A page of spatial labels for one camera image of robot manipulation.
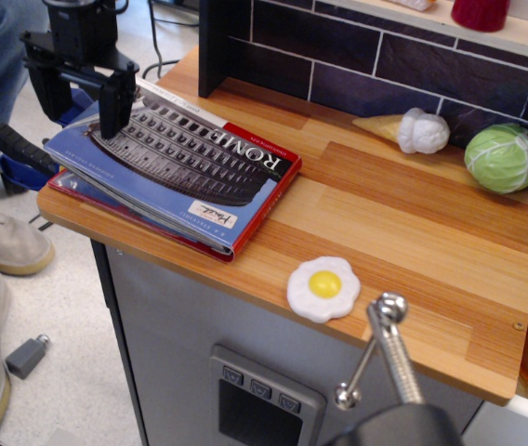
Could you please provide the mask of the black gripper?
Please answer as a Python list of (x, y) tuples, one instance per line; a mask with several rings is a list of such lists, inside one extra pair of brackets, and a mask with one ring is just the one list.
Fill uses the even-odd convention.
[(57, 122), (73, 106), (69, 82), (99, 91), (103, 138), (129, 123), (138, 65), (116, 48), (117, 17), (127, 1), (45, 1), (46, 33), (25, 32), (25, 66), (45, 115)]

